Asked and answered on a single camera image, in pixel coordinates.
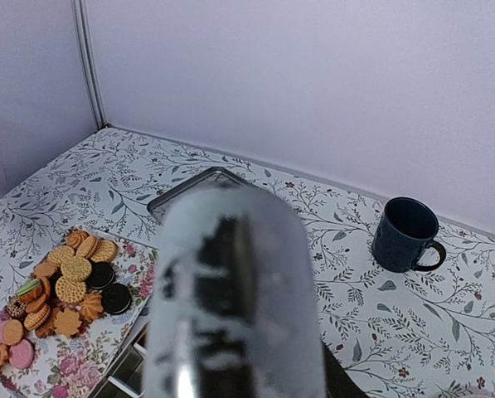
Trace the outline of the silver white tongs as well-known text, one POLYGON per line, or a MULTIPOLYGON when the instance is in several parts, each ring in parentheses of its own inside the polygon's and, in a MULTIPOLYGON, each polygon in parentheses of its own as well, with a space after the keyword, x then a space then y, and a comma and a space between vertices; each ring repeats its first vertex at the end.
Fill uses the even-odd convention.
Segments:
POLYGON ((190 192, 168 209, 150 299, 147 397, 323 397, 306 232, 255 187, 190 192))

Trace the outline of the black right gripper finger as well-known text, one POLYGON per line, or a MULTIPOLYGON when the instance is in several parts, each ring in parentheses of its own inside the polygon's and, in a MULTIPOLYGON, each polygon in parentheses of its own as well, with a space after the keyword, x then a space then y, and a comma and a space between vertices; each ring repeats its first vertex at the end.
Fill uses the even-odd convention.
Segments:
POLYGON ((323 356, 328 397, 367 398, 367 395, 352 381, 331 352, 324 352, 323 356))

